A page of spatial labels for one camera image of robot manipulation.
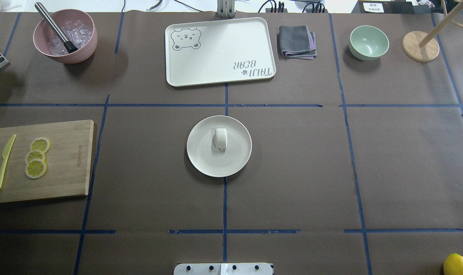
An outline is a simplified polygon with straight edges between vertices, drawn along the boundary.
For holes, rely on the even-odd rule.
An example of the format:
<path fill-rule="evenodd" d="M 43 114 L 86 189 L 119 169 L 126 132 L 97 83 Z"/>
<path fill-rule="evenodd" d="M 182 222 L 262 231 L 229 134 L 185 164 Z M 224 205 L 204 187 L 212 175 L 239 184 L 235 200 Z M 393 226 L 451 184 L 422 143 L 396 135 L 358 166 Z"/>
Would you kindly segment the white steamed bun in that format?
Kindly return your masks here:
<path fill-rule="evenodd" d="M 214 147 L 221 151 L 226 150 L 227 141 L 228 141 L 227 129 L 226 128 L 216 128 L 213 138 L 212 138 L 212 143 Z"/>

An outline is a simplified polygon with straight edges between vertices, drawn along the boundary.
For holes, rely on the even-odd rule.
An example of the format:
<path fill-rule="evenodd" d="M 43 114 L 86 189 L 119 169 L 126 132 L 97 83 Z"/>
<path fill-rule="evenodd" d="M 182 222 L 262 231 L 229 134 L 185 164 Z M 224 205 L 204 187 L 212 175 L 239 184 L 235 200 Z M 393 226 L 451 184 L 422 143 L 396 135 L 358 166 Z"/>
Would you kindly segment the cream bear tray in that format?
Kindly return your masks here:
<path fill-rule="evenodd" d="M 174 87 L 269 79 L 276 73 L 261 17 L 170 25 L 165 52 L 166 80 Z"/>

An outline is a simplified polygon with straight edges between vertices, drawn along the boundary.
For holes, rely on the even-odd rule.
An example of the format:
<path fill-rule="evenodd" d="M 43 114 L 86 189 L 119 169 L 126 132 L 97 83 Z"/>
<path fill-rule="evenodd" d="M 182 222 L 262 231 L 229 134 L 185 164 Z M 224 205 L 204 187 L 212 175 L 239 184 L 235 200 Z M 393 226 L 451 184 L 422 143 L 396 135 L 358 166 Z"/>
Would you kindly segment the round cream plate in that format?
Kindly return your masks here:
<path fill-rule="evenodd" d="M 216 115 L 197 123 L 187 139 L 187 154 L 198 171 L 224 177 L 239 172 L 252 151 L 251 135 L 233 117 Z"/>

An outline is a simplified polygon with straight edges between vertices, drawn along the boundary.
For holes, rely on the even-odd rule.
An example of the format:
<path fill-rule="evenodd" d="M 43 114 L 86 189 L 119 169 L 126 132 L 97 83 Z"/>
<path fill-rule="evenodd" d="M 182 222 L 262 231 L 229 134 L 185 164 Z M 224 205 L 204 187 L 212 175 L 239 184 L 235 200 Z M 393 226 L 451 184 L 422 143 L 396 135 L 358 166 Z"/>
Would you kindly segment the folded grey cloth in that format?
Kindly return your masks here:
<path fill-rule="evenodd" d="M 304 60 L 317 57 L 316 35 L 308 26 L 280 26 L 278 37 L 282 56 Z"/>

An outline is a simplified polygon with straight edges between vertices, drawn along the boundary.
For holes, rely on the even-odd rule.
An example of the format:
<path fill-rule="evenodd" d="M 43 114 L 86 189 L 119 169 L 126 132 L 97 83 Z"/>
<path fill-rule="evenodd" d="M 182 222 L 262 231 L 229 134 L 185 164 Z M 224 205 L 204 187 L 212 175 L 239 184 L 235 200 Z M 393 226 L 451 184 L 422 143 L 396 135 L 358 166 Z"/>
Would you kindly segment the bamboo cutting board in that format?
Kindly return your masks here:
<path fill-rule="evenodd" d="M 92 120 L 0 128 L 0 203 L 89 191 Z"/>

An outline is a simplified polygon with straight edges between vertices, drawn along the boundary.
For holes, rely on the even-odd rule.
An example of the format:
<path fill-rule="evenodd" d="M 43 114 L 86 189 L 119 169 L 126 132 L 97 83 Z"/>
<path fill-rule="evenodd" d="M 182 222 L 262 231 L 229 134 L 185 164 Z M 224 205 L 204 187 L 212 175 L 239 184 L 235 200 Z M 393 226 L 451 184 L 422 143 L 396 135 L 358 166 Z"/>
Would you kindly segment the mint green bowl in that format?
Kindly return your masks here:
<path fill-rule="evenodd" d="M 349 50 L 359 60 L 376 60 L 383 56 L 389 47 L 387 35 L 374 26 L 358 26 L 350 33 Z"/>

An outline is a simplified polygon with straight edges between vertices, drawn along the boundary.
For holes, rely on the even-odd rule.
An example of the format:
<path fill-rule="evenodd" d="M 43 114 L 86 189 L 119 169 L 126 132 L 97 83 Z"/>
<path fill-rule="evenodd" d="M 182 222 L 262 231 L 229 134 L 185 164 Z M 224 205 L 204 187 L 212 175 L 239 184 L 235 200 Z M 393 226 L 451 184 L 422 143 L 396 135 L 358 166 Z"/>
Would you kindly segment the metal muddler black tip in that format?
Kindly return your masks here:
<path fill-rule="evenodd" d="M 43 19 L 47 22 L 50 28 L 53 30 L 57 38 L 62 42 L 63 46 L 67 50 L 68 53 L 73 53 L 78 50 L 78 48 L 68 39 L 66 34 L 60 28 L 60 26 L 56 23 L 54 18 L 45 8 L 45 6 L 41 2 L 36 2 L 34 4 L 36 10 L 41 14 Z"/>

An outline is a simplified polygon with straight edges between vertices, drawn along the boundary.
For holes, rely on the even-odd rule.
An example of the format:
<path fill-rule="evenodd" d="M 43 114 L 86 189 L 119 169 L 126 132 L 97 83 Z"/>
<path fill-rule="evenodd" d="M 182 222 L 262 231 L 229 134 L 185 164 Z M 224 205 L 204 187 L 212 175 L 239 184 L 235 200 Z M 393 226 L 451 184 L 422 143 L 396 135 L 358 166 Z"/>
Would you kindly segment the pink bowl with ice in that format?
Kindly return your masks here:
<path fill-rule="evenodd" d="M 34 45 L 42 54 L 62 64 L 78 64 L 88 59 L 98 44 L 98 34 L 92 17 L 80 10 L 67 9 L 51 14 L 74 52 L 68 52 L 66 43 L 49 24 L 42 20 L 34 31 Z"/>

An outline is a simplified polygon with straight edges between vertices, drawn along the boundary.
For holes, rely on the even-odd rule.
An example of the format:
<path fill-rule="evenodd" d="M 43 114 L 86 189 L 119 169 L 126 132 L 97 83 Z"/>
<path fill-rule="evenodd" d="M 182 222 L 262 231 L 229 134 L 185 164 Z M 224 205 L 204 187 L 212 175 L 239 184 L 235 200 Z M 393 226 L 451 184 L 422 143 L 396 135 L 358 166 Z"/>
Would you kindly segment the lemon slice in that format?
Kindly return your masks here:
<path fill-rule="evenodd" d="M 46 162 L 40 159 L 34 159 L 25 166 L 25 175 L 30 179 L 39 179 L 47 171 Z"/>
<path fill-rule="evenodd" d="M 50 149 L 50 140 L 45 137 L 38 137 L 32 141 L 29 148 L 46 153 Z"/>
<path fill-rule="evenodd" d="M 45 162 L 46 161 L 46 155 L 41 150 L 38 150 L 38 149 L 31 150 L 25 155 L 25 164 L 28 164 L 30 161 L 32 161 L 34 159 L 40 159 L 43 162 Z"/>

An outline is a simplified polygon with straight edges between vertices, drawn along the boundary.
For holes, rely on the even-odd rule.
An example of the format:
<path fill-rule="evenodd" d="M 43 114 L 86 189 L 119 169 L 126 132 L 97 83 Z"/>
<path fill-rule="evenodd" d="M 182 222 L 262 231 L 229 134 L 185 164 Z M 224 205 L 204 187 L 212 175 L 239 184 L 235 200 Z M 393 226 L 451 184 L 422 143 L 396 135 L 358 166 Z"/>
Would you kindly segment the wooden mug tree stand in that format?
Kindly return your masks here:
<path fill-rule="evenodd" d="M 440 53 L 440 46 L 436 40 L 437 34 L 463 10 L 463 0 L 457 0 L 456 2 L 458 5 L 446 14 L 444 19 L 430 33 L 411 31 L 403 37 L 401 45 L 408 57 L 420 63 L 428 63 L 437 58 Z"/>

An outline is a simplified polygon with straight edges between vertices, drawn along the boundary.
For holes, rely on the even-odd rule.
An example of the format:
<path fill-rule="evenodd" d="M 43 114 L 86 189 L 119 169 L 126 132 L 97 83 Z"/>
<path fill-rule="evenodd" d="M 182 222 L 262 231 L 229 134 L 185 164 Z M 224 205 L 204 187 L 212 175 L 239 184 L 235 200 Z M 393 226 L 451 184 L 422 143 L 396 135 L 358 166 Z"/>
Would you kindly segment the yellow-green plastic knife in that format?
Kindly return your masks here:
<path fill-rule="evenodd" d="M 0 189 L 2 187 L 2 184 L 4 182 L 4 176 L 6 172 L 6 167 L 7 167 L 7 162 L 8 158 L 10 156 L 10 151 L 12 150 L 13 144 L 16 140 L 16 134 L 13 134 L 9 140 L 7 141 L 6 145 L 4 146 L 4 150 L 2 152 L 2 163 L 0 167 Z"/>

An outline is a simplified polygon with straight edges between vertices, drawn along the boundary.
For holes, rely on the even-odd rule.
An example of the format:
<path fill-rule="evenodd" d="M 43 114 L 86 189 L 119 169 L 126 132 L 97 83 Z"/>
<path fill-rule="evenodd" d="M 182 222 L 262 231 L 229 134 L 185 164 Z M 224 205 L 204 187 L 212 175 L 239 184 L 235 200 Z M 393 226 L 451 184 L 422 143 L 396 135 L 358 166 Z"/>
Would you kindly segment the yellow lemon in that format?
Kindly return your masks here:
<path fill-rule="evenodd" d="M 449 254 L 444 261 L 444 275 L 463 275 L 463 256 Z"/>

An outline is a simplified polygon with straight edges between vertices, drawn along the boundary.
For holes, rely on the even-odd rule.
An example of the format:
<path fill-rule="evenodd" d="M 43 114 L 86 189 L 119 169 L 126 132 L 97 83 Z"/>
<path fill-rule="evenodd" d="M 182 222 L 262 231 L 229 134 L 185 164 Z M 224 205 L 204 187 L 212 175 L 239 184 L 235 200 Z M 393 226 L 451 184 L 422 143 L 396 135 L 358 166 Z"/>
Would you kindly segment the aluminium frame post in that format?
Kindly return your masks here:
<path fill-rule="evenodd" d="M 217 0 L 217 17 L 234 18 L 235 16 L 235 0 Z"/>

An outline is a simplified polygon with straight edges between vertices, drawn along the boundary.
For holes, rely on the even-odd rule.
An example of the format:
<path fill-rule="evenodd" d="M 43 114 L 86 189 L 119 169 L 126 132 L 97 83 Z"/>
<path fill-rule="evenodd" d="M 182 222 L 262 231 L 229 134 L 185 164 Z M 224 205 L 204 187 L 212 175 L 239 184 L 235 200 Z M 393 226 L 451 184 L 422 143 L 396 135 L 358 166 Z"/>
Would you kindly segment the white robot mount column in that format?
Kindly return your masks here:
<path fill-rule="evenodd" d="M 174 268 L 174 275 L 273 275 L 272 264 L 245 263 L 181 263 Z"/>

